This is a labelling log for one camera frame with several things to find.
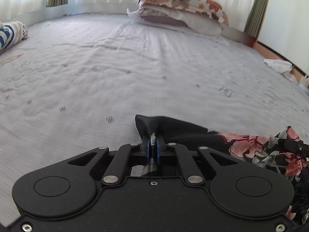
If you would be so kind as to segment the black floral pants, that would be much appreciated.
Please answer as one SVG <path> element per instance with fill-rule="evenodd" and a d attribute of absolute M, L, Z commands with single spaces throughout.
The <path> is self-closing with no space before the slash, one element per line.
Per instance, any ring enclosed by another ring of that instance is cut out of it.
<path fill-rule="evenodd" d="M 287 216 L 298 224 L 308 223 L 308 157 L 285 149 L 286 139 L 302 141 L 291 126 L 285 127 L 276 136 L 267 137 L 210 131 L 164 116 L 136 115 L 135 123 L 141 138 L 161 135 L 165 142 L 185 145 L 191 151 L 209 147 L 285 175 L 295 190 Z"/>

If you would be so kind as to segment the white crumpled cloth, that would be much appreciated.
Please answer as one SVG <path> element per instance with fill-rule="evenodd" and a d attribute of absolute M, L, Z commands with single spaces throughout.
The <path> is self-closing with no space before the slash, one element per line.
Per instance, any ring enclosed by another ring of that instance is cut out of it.
<path fill-rule="evenodd" d="M 264 59 L 263 62 L 267 65 L 267 67 L 281 74 L 283 77 L 288 79 L 290 82 L 294 84 L 298 84 L 298 81 L 295 75 L 291 73 L 292 68 L 293 68 L 293 65 L 291 62 L 279 60 L 279 59 Z"/>

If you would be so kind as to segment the grey patterned bed sheet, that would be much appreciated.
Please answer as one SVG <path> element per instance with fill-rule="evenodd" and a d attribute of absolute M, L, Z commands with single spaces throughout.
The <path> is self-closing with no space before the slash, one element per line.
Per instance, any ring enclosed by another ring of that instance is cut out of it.
<path fill-rule="evenodd" d="M 1 223 L 19 212 L 24 174 L 98 146 L 140 140 L 135 116 L 308 142 L 308 97 L 244 44 L 141 25 L 125 15 L 66 16 L 29 27 L 1 60 Z"/>

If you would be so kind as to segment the white lower pillow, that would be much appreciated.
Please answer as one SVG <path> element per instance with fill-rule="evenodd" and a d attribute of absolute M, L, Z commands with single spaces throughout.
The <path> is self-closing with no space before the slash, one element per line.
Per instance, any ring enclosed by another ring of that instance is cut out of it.
<path fill-rule="evenodd" d="M 164 6 L 145 5 L 138 10 L 127 10 L 127 15 L 134 21 L 161 28 L 168 28 L 186 33 L 203 35 L 220 44 L 229 45 L 221 35 L 222 26 L 215 19 L 206 15 L 169 9 Z"/>

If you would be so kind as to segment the green curtain right side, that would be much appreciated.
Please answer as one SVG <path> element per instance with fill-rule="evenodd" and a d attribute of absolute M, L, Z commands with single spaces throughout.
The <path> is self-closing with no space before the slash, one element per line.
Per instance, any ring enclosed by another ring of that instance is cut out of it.
<path fill-rule="evenodd" d="M 255 39 L 258 38 L 265 17 L 269 0 L 254 0 L 244 32 Z"/>

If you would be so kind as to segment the floral pillow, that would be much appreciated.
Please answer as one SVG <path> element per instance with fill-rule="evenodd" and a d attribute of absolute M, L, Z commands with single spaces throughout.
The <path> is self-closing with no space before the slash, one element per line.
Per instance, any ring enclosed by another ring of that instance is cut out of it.
<path fill-rule="evenodd" d="M 228 25 L 228 17 L 220 3 L 214 0 L 138 0 L 139 5 L 157 5 L 183 12 L 201 14 Z"/>

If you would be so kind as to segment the pink striped folded quilt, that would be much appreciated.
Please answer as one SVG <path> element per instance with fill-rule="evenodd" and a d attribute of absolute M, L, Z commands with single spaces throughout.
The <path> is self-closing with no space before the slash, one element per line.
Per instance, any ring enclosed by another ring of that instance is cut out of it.
<path fill-rule="evenodd" d="M 1 53 L 28 38 L 27 26 L 20 21 L 10 23 L 1 21 L 0 31 Z"/>

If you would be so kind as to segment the wooden bed frame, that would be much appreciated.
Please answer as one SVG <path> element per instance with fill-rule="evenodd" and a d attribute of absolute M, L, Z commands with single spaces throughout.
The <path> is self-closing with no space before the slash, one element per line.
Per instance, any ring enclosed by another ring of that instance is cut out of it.
<path fill-rule="evenodd" d="M 266 59 L 279 59 L 291 62 L 293 64 L 291 73 L 296 77 L 297 82 L 301 84 L 301 89 L 305 89 L 305 91 L 308 91 L 308 85 L 305 87 L 302 84 L 302 81 L 304 82 L 304 79 L 308 78 L 308 75 L 303 72 L 298 66 L 296 66 L 292 61 L 286 59 L 286 57 L 284 57 L 283 55 L 274 51 L 265 44 L 259 42 L 256 38 L 226 25 L 222 26 L 222 35 L 228 39 L 240 42 L 245 46 L 255 49 Z"/>

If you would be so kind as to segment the beige corded controller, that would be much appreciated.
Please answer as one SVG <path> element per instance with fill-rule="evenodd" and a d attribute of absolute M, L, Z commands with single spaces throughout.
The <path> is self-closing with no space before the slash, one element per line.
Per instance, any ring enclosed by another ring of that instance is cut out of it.
<path fill-rule="evenodd" d="M 14 61 L 15 59 L 18 59 L 19 57 L 23 56 L 24 54 L 21 53 L 21 54 L 18 54 L 18 55 L 14 55 L 12 57 L 9 57 L 9 58 L 6 58 L 6 59 L 3 59 L 0 61 L 0 67 L 2 67 L 3 65 L 7 64 L 7 63 L 10 63 L 12 61 Z"/>

